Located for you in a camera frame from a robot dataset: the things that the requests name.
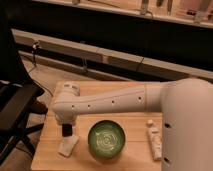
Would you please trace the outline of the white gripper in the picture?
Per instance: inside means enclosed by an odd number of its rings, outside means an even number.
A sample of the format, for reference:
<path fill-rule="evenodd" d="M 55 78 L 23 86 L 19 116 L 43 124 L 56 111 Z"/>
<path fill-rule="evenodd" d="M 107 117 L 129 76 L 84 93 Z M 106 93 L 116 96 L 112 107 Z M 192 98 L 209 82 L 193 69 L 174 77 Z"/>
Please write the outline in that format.
<path fill-rule="evenodd" d="M 72 135 L 72 126 L 76 125 L 77 116 L 59 116 L 56 115 L 55 119 L 58 125 L 62 125 L 62 136 L 68 137 Z"/>

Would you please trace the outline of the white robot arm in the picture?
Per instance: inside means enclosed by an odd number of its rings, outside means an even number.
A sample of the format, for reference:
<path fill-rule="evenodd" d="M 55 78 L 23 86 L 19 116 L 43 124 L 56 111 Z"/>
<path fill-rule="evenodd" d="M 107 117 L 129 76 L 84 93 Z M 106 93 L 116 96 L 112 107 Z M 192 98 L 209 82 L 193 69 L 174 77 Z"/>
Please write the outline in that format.
<path fill-rule="evenodd" d="M 60 125 L 85 114 L 160 112 L 162 171 L 213 171 L 213 84 L 206 80 L 147 82 L 87 96 L 67 82 L 52 110 Z"/>

